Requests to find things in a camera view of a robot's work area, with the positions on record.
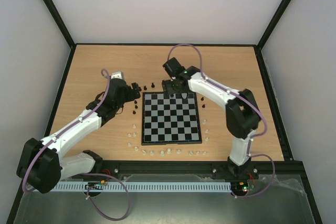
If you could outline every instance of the black metal frame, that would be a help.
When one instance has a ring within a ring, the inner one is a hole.
[[[56,24],[58,25],[60,31],[62,32],[65,40],[67,41],[69,47],[71,48],[71,52],[68,58],[68,62],[66,64],[64,74],[61,80],[61,84],[59,90],[56,95],[55,103],[53,106],[53,110],[51,112],[49,122],[46,128],[45,136],[50,134],[50,130],[56,115],[56,111],[58,108],[58,104],[62,95],[62,91],[67,79],[67,75],[71,66],[71,62],[76,50],[76,45],[125,45],[125,46],[174,46],[175,44],[135,44],[135,43],[78,43],[76,44],[72,39],[68,29],[66,28],[61,16],[59,15],[54,3],[52,0],[43,0],[49,9],[51,15],[53,16]],[[310,188],[310,184],[307,178],[307,174],[303,163],[300,161],[294,161],[293,155],[289,146],[289,142],[287,139],[286,131],[280,116],[277,100],[271,85],[271,81],[269,79],[269,74],[267,72],[267,67],[265,65],[265,61],[263,59],[263,55],[261,50],[265,45],[266,41],[270,37],[274,28],[278,24],[280,18],[285,12],[287,6],[289,5],[291,0],[282,0],[278,9],[276,10],[272,20],[267,26],[261,40],[258,45],[248,45],[248,44],[196,44],[196,46],[234,46],[234,47],[254,47],[257,62],[259,65],[259,70],[261,77],[263,79],[263,83],[265,86],[265,91],[267,95],[267,99],[270,105],[270,109],[272,112],[272,116],[274,119],[274,124],[276,126],[276,131],[279,138],[279,143],[281,146],[281,150],[284,156],[285,161],[277,161],[275,162],[277,174],[298,174],[301,177],[303,186],[308,196],[308,201],[312,210],[312,214],[314,216],[316,223],[322,223],[319,211],[317,209],[314,196],[312,194],[312,190]],[[114,169],[118,169],[118,176],[130,175],[130,174],[196,174],[200,176],[210,176],[215,179],[226,179],[229,182],[236,182],[237,179],[231,177],[231,175],[226,171],[225,167],[227,167],[227,162],[137,162],[137,161],[103,161],[104,168],[108,168],[111,171]],[[271,174],[272,166],[271,162],[250,162],[249,170],[256,168],[259,174]],[[11,212],[7,219],[7,223],[13,223],[16,217],[16,213],[20,204],[20,200],[22,198],[23,192],[21,186],[16,194]]]

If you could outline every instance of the white wall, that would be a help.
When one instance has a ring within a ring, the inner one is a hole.
[[[41,138],[69,47],[42,0],[0,0],[0,223],[20,179],[24,143]]]
[[[256,44],[281,0],[53,0],[75,42]]]
[[[295,159],[335,223],[336,2],[293,0],[263,50]]]

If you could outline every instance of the chessboard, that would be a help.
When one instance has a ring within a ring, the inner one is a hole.
[[[196,93],[144,92],[142,99],[142,145],[202,142]]]

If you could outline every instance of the wooden tabletop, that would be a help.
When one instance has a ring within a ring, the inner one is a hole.
[[[101,46],[78,45],[73,57],[67,81],[60,99],[51,132],[55,132],[77,117],[96,95],[105,90],[106,79],[100,74],[106,68],[110,74],[123,71],[128,84],[137,82],[147,86],[147,91],[162,91],[161,81],[169,77],[162,68],[166,62],[169,46]],[[265,153],[276,161],[283,161],[279,140],[268,105],[258,63],[252,47],[198,47],[203,55],[204,72],[214,80],[234,89],[251,90],[260,111],[265,116],[269,130],[258,137],[252,144],[251,153]],[[199,67],[196,52],[189,47],[176,48],[172,54],[186,68]],[[67,156],[92,150],[103,159],[111,160],[156,160],[156,161],[225,161],[229,156],[233,136],[226,128],[225,111],[217,104],[197,96],[201,121],[202,144],[168,144],[141,146],[142,98],[138,99],[138,109],[134,102],[126,103],[122,114],[116,115],[104,127],[92,132],[77,145]],[[264,128],[262,122],[258,131]],[[263,157],[254,160],[267,160]]]

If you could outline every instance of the white robotic arm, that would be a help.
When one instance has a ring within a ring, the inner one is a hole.
[[[191,66],[185,69],[176,58],[171,58],[164,65],[171,80],[163,81],[162,86],[166,94],[193,91],[217,103],[226,111],[227,127],[234,136],[229,161],[238,167],[250,159],[251,136],[255,134],[260,117],[241,100],[236,98],[239,94],[249,100],[255,107],[257,104],[249,90],[240,92],[231,89],[208,76],[202,76],[200,70]]]
[[[190,90],[209,98],[210,100],[212,100],[213,102],[221,106],[223,110],[225,110],[225,107],[228,104],[228,101],[236,98],[234,95],[232,95],[232,92],[238,93],[239,90],[231,89],[209,77],[207,78],[209,81],[214,82],[219,86],[222,86],[225,90],[229,90],[230,93],[223,92],[223,90],[210,84],[210,82],[206,81],[201,76],[200,72],[193,74],[191,78],[188,80],[188,86]],[[255,131],[252,130],[247,135],[247,137],[244,139],[234,137],[231,152],[230,152],[230,159],[236,165],[238,166],[243,165],[249,159],[250,148],[251,148],[250,136],[253,135],[254,133]]]
[[[101,171],[102,158],[92,151],[83,151],[72,157],[64,158],[64,155],[89,133],[114,118],[125,102],[140,98],[139,86],[136,83],[132,83],[132,87],[128,86],[122,72],[113,73],[109,83],[103,101],[99,100],[101,93],[76,119],[59,131],[40,141],[31,138],[26,142],[16,172],[20,178],[24,178],[27,172],[27,182],[41,193],[47,193],[64,178],[93,170]],[[33,158],[42,147],[46,149],[29,169]]]

